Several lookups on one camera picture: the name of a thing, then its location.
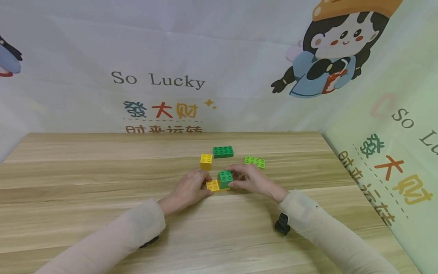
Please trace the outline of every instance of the black clip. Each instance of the black clip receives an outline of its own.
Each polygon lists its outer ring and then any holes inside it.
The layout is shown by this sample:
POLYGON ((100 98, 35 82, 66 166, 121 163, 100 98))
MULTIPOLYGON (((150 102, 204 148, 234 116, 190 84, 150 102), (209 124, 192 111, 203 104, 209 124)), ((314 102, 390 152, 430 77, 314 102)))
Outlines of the black clip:
POLYGON ((275 230, 283 234, 284 236, 287 235, 290 231, 290 226, 287 224, 287 215, 284 213, 280 213, 280 217, 278 218, 278 221, 275 223, 275 230))
POLYGON ((140 246, 139 248, 144 248, 147 245, 153 244, 158 240, 158 236, 156 236, 154 239, 150 240, 149 242, 145 243, 144 245, 140 246))

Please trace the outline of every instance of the person's right hand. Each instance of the person's right hand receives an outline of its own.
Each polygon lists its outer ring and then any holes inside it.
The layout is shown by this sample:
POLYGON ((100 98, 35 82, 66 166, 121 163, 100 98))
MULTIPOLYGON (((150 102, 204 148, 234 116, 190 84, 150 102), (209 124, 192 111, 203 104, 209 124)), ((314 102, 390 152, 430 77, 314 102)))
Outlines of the person's right hand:
POLYGON ((255 165, 234 164, 226 169, 233 174, 234 181, 228 184, 231 188, 245 189, 249 192, 269 197, 277 203, 281 203, 289 193, 266 177, 255 165))

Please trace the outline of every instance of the finger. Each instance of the finger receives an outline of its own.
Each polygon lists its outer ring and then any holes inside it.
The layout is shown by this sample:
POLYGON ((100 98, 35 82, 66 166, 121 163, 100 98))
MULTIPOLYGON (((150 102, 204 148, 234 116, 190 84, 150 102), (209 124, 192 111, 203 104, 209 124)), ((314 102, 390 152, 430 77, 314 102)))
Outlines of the finger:
POLYGON ((195 174, 196 178, 196 183, 199 184, 199 186, 201 186, 201 184, 207 180, 208 178, 211 179, 210 174, 208 173, 208 171, 206 170, 201 170, 198 173, 195 174))
POLYGON ((200 199, 213 195, 213 191, 209 189, 201 189, 199 192, 200 199))
POLYGON ((240 172, 245 173, 246 172, 246 165, 244 164, 232 164, 229 167, 226 168, 226 170, 229 170, 231 172, 240 172))
POLYGON ((198 173, 200 171, 201 171, 200 167, 194 168, 191 171, 189 171, 189 173, 187 173, 187 177, 193 176, 193 175, 195 175, 196 173, 198 173))
POLYGON ((236 180, 236 181, 245 181, 246 180, 245 173, 232 171, 231 175, 233 176, 233 180, 236 180))
POLYGON ((250 182, 249 181, 232 181, 228 184, 229 187, 233 189, 245 189, 249 191, 250 182))
POLYGON ((207 175, 207 177, 205 177, 204 181, 205 181, 205 182, 213 181, 213 178, 212 178, 212 176, 210 175, 210 173, 207 175))

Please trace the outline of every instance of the dark green lego brick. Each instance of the dark green lego brick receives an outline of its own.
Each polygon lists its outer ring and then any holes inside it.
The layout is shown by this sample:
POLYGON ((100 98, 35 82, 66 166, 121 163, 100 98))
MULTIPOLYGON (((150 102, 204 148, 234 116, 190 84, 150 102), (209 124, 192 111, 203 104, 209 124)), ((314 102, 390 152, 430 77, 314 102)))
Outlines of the dark green lego brick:
POLYGON ((265 160, 246 156, 244 164, 255 164, 260 169, 265 169, 265 160))
POLYGON ((233 181, 233 176, 231 174, 231 171, 229 170, 219 171, 218 174, 219 189, 227 189, 228 184, 231 183, 232 181, 233 181))
POLYGON ((234 156, 233 147, 215 146, 213 147, 213 158, 229 158, 234 156))

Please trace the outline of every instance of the long sleeve shirt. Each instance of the long sleeve shirt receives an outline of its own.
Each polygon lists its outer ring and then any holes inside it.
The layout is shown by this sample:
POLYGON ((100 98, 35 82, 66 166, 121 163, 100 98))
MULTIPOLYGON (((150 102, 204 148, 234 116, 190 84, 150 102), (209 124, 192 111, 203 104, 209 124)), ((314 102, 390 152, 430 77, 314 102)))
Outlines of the long sleeve shirt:
MULTIPOLYGON (((279 206, 292 229, 320 248, 343 273, 398 273, 377 250, 303 193, 290 192, 279 206)), ((161 207, 150 199, 71 246, 35 274, 104 274, 165 227, 161 207)))

